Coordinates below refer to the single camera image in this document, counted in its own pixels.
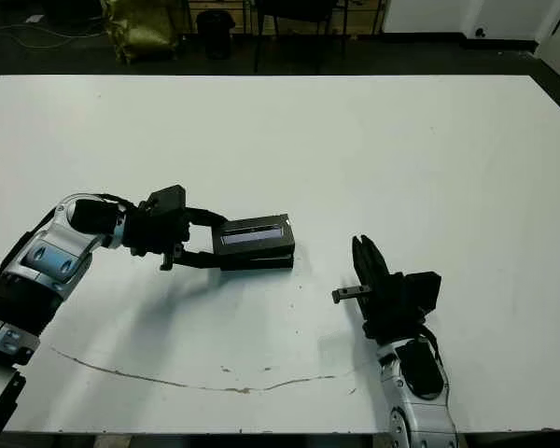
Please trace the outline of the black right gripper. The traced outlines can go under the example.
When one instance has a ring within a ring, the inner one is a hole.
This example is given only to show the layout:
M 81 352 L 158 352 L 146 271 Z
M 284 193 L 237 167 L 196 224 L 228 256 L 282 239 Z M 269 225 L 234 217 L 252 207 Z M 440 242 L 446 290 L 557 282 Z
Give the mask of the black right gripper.
M 379 345 L 418 337 L 425 323 L 420 304 L 426 274 L 390 274 L 384 256 L 366 235 L 353 237 L 352 253 L 359 285 L 334 289 L 333 302 L 355 299 L 365 336 Z

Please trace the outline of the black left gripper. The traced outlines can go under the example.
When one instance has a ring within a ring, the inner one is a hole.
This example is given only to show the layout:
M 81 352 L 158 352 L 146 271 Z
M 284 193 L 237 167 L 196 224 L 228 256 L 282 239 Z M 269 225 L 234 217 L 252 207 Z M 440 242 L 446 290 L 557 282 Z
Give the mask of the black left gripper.
M 216 254 L 180 247 L 189 239 L 189 224 L 215 229 L 227 221 L 210 210 L 183 205 L 137 207 L 126 213 L 122 244 L 133 256 L 162 255 L 161 271 L 171 271 L 173 264 L 196 269 L 220 268 L 221 260 Z

